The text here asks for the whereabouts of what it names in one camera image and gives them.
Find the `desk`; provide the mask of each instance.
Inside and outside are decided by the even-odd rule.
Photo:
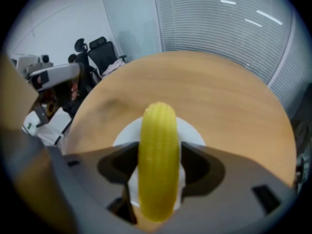
[[[207,53],[165,52],[114,71],[79,108],[67,153],[112,146],[120,131],[157,101],[170,104],[207,146],[248,157],[292,186],[295,142],[278,99],[247,69]]]

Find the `chair headrest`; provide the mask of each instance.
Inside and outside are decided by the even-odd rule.
[[[80,38],[76,41],[74,49],[76,52],[88,51],[88,46],[84,43],[84,38]]]
[[[90,50],[96,49],[96,48],[104,45],[106,42],[107,42],[107,40],[105,37],[100,37],[100,38],[89,43]]]

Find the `round wooden table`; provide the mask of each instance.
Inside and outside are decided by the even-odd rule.
[[[248,157],[292,186],[295,142],[277,97],[242,66],[200,52],[143,57],[106,77],[80,106],[67,154],[112,146],[120,131],[157,101],[170,104],[207,146]]]

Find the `yellow corn cob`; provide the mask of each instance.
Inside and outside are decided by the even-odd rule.
[[[166,103],[144,112],[138,147],[138,196],[142,214],[161,222],[171,216],[179,178],[176,114]]]

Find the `horizontal blind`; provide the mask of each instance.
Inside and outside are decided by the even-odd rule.
[[[227,57],[268,83],[284,53],[292,11],[287,0],[156,0],[164,51]]]
[[[312,82],[312,39],[303,20],[295,13],[293,41],[285,63],[271,85],[291,118]]]

